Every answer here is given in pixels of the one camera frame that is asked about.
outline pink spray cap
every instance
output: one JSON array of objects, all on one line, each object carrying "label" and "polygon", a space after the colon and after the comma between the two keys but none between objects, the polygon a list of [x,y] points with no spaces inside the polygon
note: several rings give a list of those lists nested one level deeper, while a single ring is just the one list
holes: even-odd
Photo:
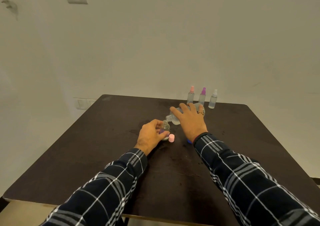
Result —
[{"label": "pink spray cap", "polygon": [[174,142],[174,134],[169,135],[169,142],[171,142],[171,143]]}]

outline left hand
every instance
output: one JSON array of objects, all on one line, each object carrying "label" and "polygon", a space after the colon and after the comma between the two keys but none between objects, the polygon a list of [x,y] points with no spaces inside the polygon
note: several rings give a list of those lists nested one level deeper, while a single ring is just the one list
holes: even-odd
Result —
[{"label": "left hand", "polygon": [[134,147],[141,149],[147,156],[162,139],[170,134],[169,131],[159,134],[162,123],[162,121],[154,119],[144,124],[140,130],[137,144]]}]

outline table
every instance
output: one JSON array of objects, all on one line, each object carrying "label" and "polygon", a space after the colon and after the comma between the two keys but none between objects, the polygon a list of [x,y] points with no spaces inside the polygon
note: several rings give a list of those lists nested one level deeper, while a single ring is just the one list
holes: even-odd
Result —
[{"label": "table", "polygon": [[[143,124],[163,120],[185,100],[102,95],[5,192],[7,200],[62,204],[105,165],[134,147]],[[250,108],[205,105],[207,128],[234,151],[257,159],[280,184],[320,213],[320,190]],[[187,225],[238,225],[222,192],[180,125],[160,142],[124,216]]]}]

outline bottle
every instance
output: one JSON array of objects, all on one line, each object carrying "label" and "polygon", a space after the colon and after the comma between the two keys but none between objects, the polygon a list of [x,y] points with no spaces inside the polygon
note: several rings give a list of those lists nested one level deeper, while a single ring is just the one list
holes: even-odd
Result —
[{"label": "bottle", "polygon": [[[200,103],[195,103],[194,106],[195,106],[195,109],[197,110],[197,112],[199,111],[199,105]],[[180,111],[181,113],[183,113],[183,111],[181,110],[181,108],[176,108],[178,111]],[[170,111],[170,115],[167,115],[165,117],[165,119],[168,121],[168,122],[172,122],[174,125],[179,125],[180,124],[180,121],[179,119]]]},{"label": "bottle", "polygon": [[195,96],[195,87],[194,86],[191,86],[191,89],[188,93],[188,98],[186,100],[186,103],[193,103],[193,98]]},{"label": "bottle", "polygon": [[206,99],[206,87],[203,87],[201,94],[199,96],[199,103],[204,105],[205,104],[205,99]]},{"label": "bottle", "polygon": [[209,105],[208,105],[210,109],[213,109],[214,106],[216,105],[217,98],[218,98],[218,90],[214,90],[214,93],[212,94]]},{"label": "bottle", "polygon": [[[163,133],[164,131],[170,131],[170,125],[167,120],[164,120],[161,127],[159,134]],[[162,141],[167,141],[169,139],[169,135],[162,139]]]}]

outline plaid shirt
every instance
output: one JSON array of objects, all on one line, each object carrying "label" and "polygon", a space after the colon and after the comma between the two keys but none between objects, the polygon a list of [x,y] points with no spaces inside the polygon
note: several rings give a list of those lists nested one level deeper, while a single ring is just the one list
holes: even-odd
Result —
[{"label": "plaid shirt", "polygon": [[[318,215],[257,161],[235,153],[209,133],[199,135],[194,146],[241,225],[320,225]],[[144,153],[130,149],[78,188],[42,225],[115,225],[122,221],[125,204],[146,166]]]}]

